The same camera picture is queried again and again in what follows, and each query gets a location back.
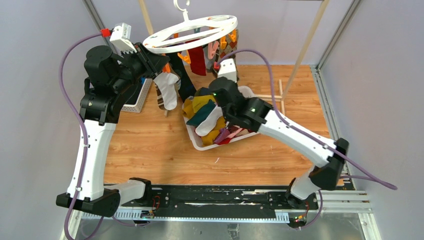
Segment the white black striped sock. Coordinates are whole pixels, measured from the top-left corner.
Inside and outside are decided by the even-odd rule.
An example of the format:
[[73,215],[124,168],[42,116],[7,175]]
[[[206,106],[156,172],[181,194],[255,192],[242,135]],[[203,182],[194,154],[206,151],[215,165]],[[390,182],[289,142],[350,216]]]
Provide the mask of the white black striped sock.
[[171,111],[177,107],[177,91],[175,84],[179,77],[173,73],[162,72],[153,82],[158,85],[164,100],[164,106],[167,111]]

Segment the brown white striped sock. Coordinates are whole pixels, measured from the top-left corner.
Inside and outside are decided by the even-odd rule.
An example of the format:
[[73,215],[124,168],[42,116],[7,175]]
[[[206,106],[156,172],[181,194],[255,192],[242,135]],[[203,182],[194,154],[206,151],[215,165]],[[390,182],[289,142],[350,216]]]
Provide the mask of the brown white striped sock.
[[165,103],[164,103],[162,92],[161,92],[161,90],[159,89],[159,87],[156,83],[154,85],[155,85],[155,90],[156,90],[156,95],[157,95],[157,105],[161,110],[165,111],[166,108],[165,108]]

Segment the white round clip hanger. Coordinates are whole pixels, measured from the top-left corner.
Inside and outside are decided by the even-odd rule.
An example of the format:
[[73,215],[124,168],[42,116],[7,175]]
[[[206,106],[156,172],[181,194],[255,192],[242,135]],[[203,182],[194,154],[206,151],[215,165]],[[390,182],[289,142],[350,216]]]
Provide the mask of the white round clip hanger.
[[180,53],[220,41],[236,33],[238,19],[234,15],[212,15],[190,19],[188,10],[181,8],[177,0],[174,7],[182,13],[183,21],[147,37],[142,45],[155,54]]

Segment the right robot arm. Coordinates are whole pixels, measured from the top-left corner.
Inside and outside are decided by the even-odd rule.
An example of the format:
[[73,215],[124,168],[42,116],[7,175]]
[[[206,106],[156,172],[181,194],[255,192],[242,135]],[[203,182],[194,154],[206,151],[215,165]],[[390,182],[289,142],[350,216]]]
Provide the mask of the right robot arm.
[[268,102],[258,97],[245,97],[236,82],[219,77],[209,84],[225,120],[255,133],[281,141],[301,153],[313,167],[294,178],[285,193],[285,202],[294,209],[318,190],[336,189],[349,148],[344,138],[333,140],[318,135],[283,116]]

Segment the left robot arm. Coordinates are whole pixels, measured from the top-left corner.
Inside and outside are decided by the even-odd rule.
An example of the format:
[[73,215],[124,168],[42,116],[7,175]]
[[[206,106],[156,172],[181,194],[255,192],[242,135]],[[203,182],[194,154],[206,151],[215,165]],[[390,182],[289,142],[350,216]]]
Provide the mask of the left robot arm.
[[143,78],[155,79],[169,60],[140,43],[119,55],[106,45],[95,46],[86,53],[84,69],[88,76],[76,114],[81,130],[76,166],[68,189],[56,197],[57,206],[111,217],[125,203],[136,201],[145,207],[153,202],[149,180],[132,177],[106,186],[104,172],[124,104],[141,87]]

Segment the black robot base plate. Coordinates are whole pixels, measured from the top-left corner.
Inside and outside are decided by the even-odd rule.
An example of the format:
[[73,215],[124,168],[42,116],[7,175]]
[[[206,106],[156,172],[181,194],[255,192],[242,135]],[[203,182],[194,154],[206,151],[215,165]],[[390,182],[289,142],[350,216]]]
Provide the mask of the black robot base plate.
[[286,185],[154,185],[149,200],[130,200],[124,207],[153,210],[155,218],[194,220],[271,220],[276,211],[304,214],[317,210],[316,194],[292,207]]

